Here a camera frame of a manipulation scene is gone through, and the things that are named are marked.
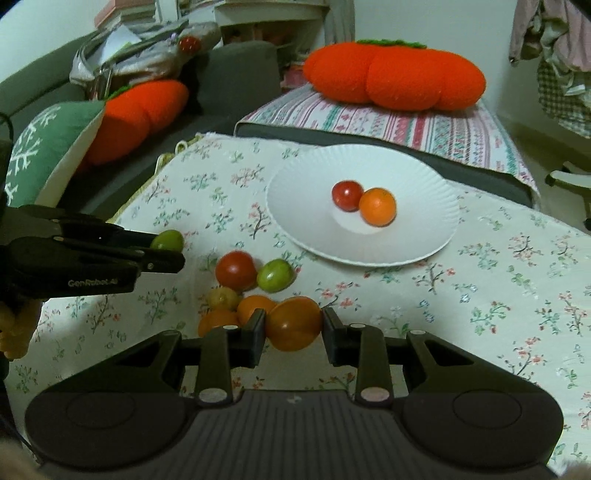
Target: checkered cloth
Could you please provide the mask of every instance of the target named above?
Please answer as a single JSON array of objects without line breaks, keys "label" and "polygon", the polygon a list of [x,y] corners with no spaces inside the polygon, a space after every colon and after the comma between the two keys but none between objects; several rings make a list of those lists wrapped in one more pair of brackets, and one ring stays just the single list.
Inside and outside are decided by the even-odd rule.
[{"label": "checkered cloth", "polygon": [[543,60],[538,67],[538,93],[546,115],[577,135],[591,138],[591,110],[578,95],[564,95],[554,70]]}]

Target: white wall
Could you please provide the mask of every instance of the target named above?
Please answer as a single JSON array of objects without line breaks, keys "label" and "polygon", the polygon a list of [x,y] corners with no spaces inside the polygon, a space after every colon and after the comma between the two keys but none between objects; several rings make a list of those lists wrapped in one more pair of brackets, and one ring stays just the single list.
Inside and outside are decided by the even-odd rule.
[{"label": "white wall", "polygon": [[0,82],[95,29],[108,0],[21,0],[0,20]]},{"label": "white wall", "polygon": [[453,51],[484,73],[487,105],[518,124],[589,154],[591,141],[546,117],[537,101],[536,61],[511,67],[517,0],[355,0],[356,36],[418,41]]}]

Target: hanging clothes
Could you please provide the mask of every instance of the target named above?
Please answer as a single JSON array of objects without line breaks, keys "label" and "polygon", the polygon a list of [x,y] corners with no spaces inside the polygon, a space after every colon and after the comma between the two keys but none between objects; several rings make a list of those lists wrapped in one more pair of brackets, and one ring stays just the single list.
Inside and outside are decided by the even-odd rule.
[{"label": "hanging clothes", "polygon": [[509,61],[537,57],[544,112],[591,138],[591,21],[569,0],[518,0]]}]

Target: floral tablecloth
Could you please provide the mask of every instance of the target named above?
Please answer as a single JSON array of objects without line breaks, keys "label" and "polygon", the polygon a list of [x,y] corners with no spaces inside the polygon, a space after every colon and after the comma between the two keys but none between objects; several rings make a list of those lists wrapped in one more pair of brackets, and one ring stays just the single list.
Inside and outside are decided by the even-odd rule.
[{"label": "floral tablecloth", "polygon": [[[316,147],[208,135],[166,164],[116,223],[181,231],[186,267],[177,275],[142,275],[133,293],[46,303],[29,354],[12,364],[6,381],[21,431],[26,406],[49,385],[162,330],[196,336],[204,296],[216,286],[216,260],[238,248],[261,261],[284,258],[296,269],[295,283],[276,299],[309,296],[335,308],[345,323],[371,322],[388,336],[428,330],[536,382],[565,416],[551,466],[591,455],[591,237],[454,184],[460,224],[438,254],[370,270],[326,262],[286,239],[265,207],[268,180],[309,148]],[[392,367],[392,375],[403,394],[400,369]],[[353,368],[328,364],[318,338],[296,353],[267,345],[260,366],[234,371],[233,384],[237,391],[352,392],[355,376]],[[186,375],[184,394],[191,382],[194,371]]]}]

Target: striped blanket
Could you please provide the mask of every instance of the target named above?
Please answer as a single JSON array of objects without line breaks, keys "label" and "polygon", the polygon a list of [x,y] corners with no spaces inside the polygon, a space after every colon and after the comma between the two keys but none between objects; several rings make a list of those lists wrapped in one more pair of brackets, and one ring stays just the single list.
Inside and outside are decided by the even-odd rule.
[{"label": "striped blanket", "polygon": [[240,123],[376,138],[464,165],[508,173],[530,187],[534,197],[539,195],[519,151],[482,100],[453,114],[393,112],[334,102],[308,84],[250,113]]}]

